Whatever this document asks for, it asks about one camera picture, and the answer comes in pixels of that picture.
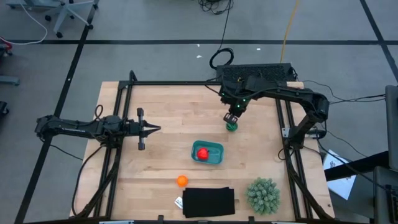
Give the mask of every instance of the orange fruit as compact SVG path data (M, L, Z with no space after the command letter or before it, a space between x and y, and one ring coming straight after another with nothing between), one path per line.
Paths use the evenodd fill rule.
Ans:
M179 177L177 177L177 185L179 187L185 187L188 184L188 178L185 177L184 175L180 175Z

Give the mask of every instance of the white paper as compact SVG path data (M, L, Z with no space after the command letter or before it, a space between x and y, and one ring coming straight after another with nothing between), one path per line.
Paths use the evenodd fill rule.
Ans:
M332 150L329 149L329 152L333 155L338 156L338 154L336 154L335 152L333 152ZM348 161L346 161L343 158L340 158L342 161L344 161L345 163L348 163ZM336 166L340 166L343 163L340 162L338 159L334 158L333 156L327 154L325 159L323 160L323 169L330 169ZM352 175L351 177L347 177L347 178L343 178L343 179L339 179L339 180L332 180L328 182L328 187L331 191L333 191L334 193L340 195L341 197L343 197L345 200L348 200L349 194L351 193L351 189L353 188L354 185L354 181L355 181L355 177L356 175Z
M182 198L178 197L177 199L175 199L174 203L182 209Z

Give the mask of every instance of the office chair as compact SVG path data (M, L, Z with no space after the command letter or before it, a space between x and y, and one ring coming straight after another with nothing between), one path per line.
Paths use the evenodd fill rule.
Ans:
M46 21L51 21L52 18L50 15L54 14L59 14L57 21L55 22L54 25L54 32L57 35L58 38L62 38L63 35L61 32L59 32L59 28L62 24L62 22L65 20L66 16L69 16L71 19L74 19L77 17L79 20L81 20L86 26L88 26L89 29L93 29L93 25L89 24L84 18L82 18L79 14L77 14L74 9L78 7L83 7L84 5L87 4L92 4L94 9L97 10L98 8L98 1L86 1L86 2L78 2L74 3L73 0L69 0L68 2L65 1L60 1L60 5L54 9L50 9L47 12L45 12L45 17L44 19Z

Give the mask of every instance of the white label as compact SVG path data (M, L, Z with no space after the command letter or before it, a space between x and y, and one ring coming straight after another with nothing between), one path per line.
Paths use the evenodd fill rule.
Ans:
M182 198L178 197L177 199L175 199L174 203L182 209Z

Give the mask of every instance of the artificial plant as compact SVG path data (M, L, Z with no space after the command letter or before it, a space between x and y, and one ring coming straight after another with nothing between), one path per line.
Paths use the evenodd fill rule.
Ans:
M246 196L254 213L270 215L278 211L280 205L279 189L272 179L257 178L248 186Z

